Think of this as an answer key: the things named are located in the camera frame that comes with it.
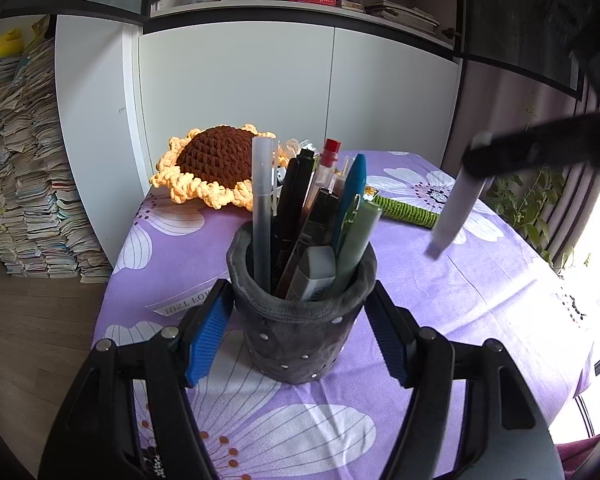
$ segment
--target black marker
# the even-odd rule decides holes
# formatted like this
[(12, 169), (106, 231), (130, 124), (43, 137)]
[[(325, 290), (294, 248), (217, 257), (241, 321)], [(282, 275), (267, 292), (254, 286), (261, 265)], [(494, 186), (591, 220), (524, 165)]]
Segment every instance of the black marker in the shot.
[(279, 219), (280, 230), (278, 231), (278, 254), (273, 267), (273, 284), (278, 281), (282, 270), (285, 268), (289, 254), (296, 243), (298, 236), (300, 213), (304, 205), (304, 197), (309, 187), (311, 174), (314, 170), (314, 152), (311, 150), (302, 150), (295, 159), (298, 164), (296, 169), (296, 178), (290, 192), (288, 203), (283, 205), (283, 215)]

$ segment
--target yellow object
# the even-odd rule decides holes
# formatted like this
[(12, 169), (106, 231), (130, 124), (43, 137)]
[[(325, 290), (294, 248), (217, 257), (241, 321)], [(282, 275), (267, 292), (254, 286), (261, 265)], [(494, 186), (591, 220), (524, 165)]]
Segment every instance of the yellow object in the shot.
[(0, 57), (16, 56), (22, 54), (24, 41), (19, 28), (11, 28), (0, 35)]
[[(260, 133), (253, 124), (245, 124), (242, 129), (257, 136), (276, 137), (271, 132)], [(180, 167), (176, 166), (178, 156), (191, 139), (199, 133), (202, 133), (202, 130), (194, 128), (184, 139), (171, 137), (169, 139), (169, 151), (155, 165), (158, 173), (154, 174), (149, 182), (154, 187), (168, 186), (171, 200), (176, 204), (182, 204), (192, 198), (201, 198), (206, 205), (214, 209), (220, 209), (223, 205), (231, 203), (252, 211), (251, 180), (243, 180), (238, 182), (233, 189), (227, 189), (217, 182), (208, 183), (206, 180), (200, 180), (192, 173), (180, 173)], [(279, 150), (278, 165), (286, 168), (288, 162), (289, 159)]]

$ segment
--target pen holder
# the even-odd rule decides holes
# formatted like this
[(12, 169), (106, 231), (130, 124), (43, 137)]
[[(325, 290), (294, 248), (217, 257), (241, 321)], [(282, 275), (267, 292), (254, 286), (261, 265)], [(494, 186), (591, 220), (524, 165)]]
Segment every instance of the pen holder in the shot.
[(287, 301), (267, 294), (250, 272), (251, 222), (236, 231), (226, 262), (253, 362), (265, 375), (290, 384), (318, 381), (330, 370), (376, 282), (369, 244), (354, 281), (336, 298)]

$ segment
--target screw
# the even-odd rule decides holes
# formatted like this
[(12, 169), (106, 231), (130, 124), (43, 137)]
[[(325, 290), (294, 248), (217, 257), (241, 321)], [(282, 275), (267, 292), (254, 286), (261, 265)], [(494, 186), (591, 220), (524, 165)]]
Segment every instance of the screw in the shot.
[(165, 339), (175, 339), (179, 333), (177, 326), (166, 326), (160, 330), (160, 335)]
[(111, 348), (111, 339), (101, 339), (96, 343), (96, 350), (98, 352), (106, 352)]
[(502, 352), (504, 350), (504, 346), (497, 339), (487, 339), (484, 344), (489, 350), (493, 350), (494, 352)]
[(438, 336), (436, 331), (428, 326), (423, 326), (421, 329), (419, 329), (418, 335), (423, 339), (435, 339)]

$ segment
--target purple tablecloth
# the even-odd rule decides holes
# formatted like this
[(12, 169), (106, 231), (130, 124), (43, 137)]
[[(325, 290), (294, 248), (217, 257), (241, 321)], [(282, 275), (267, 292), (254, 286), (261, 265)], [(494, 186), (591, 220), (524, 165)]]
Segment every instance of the purple tablecloth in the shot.
[[(368, 182), (385, 196), (439, 211), (453, 179), (405, 152), (365, 152)], [(250, 213), (198, 201), (170, 202), (152, 189), (142, 203), (105, 294), (94, 340), (150, 338), (177, 324), (219, 277), (234, 231)], [(381, 221), (372, 243), (378, 278), (394, 302), (449, 339), (504, 343), (546, 420), (589, 381), (585, 314), (561, 280), (484, 204), (436, 262), (424, 256), (429, 231)], [(436, 474), (452, 468), (464, 384), (456, 381)], [(155, 445), (146, 390), (136, 381), (142, 444)], [(410, 391), (389, 377), (364, 311), (332, 371), (291, 386), (253, 367), (234, 312), (209, 375), (190, 392), (192, 410), (220, 478), (378, 478)]]

